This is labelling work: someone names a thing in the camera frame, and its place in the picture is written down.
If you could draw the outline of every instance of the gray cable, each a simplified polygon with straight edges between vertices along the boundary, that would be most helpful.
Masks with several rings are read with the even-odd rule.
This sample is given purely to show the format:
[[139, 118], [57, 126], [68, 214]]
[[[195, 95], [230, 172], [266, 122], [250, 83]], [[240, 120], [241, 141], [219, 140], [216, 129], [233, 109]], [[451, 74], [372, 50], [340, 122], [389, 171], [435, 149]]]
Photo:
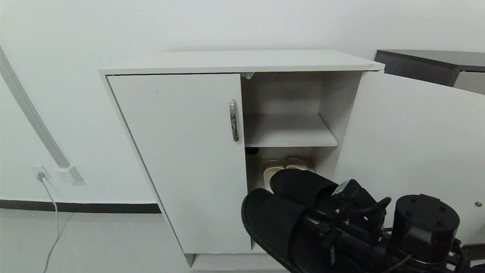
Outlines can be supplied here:
[[59, 221], [57, 220], [57, 204], [54, 202], [54, 199], [50, 195], [49, 189], [47, 188], [46, 184], [44, 183], [44, 178], [45, 177], [46, 177], [46, 175], [43, 172], [41, 172], [41, 171], [37, 174], [37, 180], [39, 180], [42, 183], [42, 185], [44, 186], [44, 188], [46, 189], [47, 195], [49, 196], [50, 200], [54, 204], [54, 208], [56, 210], [56, 230], [57, 230], [57, 238], [56, 238], [56, 241], [54, 242], [54, 244], [52, 245], [52, 247], [50, 248], [49, 254], [47, 255], [46, 268], [44, 269], [44, 272], [43, 273], [46, 273], [47, 266], [49, 266], [49, 259], [50, 259], [50, 255], [52, 254], [52, 250], [54, 250], [54, 247], [56, 246], [57, 241], [61, 237], [61, 234], [59, 233]]

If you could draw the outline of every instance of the metal handle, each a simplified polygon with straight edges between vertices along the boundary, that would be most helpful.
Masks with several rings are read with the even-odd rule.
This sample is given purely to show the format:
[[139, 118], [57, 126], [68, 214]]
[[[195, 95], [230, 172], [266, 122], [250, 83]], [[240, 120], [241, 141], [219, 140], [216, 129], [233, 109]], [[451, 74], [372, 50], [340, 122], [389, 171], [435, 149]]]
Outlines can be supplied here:
[[235, 100], [231, 100], [229, 102], [229, 114], [231, 115], [232, 139], [235, 142], [238, 142], [239, 141], [238, 122], [236, 120], [236, 101]]

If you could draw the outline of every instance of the electrical outlet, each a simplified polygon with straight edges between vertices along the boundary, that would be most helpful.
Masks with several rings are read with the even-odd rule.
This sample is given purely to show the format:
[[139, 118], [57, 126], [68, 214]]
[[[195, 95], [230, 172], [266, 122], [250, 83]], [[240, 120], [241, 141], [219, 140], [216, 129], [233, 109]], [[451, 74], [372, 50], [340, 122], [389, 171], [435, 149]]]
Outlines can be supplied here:
[[30, 164], [30, 168], [31, 168], [32, 172], [34, 173], [35, 177], [37, 177], [37, 174], [39, 172], [43, 172], [46, 175], [46, 178], [50, 178], [50, 176], [47, 173], [47, 171], [44, 168], [44, 166], [39, 165], [39, 164]]
[[56, 170], [56, 173], [59, 175], [62, 182], [72, 184], [80, 184], [82, 182], [82, 177], [74, 166], [58, 169]]

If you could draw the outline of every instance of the floor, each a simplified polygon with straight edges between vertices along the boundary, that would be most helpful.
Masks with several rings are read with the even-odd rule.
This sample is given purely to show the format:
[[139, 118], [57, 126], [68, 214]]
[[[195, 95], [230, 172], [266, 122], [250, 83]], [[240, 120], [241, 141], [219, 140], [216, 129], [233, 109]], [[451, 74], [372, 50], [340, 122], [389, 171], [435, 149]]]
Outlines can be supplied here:
[[[60, 212], [59, 229], [48, 273], [193, 273], [161, 214]], [[55, 239], [53, 212], [0, 209], [0, 272], [41, 273]]]

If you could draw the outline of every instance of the white cabinet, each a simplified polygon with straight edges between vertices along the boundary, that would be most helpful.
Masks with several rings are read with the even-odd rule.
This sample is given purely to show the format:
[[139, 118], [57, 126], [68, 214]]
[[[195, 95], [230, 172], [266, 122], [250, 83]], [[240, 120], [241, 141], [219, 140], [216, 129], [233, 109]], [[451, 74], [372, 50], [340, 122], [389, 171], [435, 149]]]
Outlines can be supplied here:
[[229, 101], [239, 74], [108, 77], [185, 253], [249, 252], [242, 112], [234, 141]]
[[485, 224], [474, 206], [485, 202], [485, 96], [383, 68], [327, 50], [207, 51], [100, 72], [182, 252], [197, 254], [191, 267], [248, 270], [282, 269], [240, 219], [268, 159], [300, 157], [337, 183], [357, 179], [376, 199], [441, 198], [459, 213], [465, 242]]

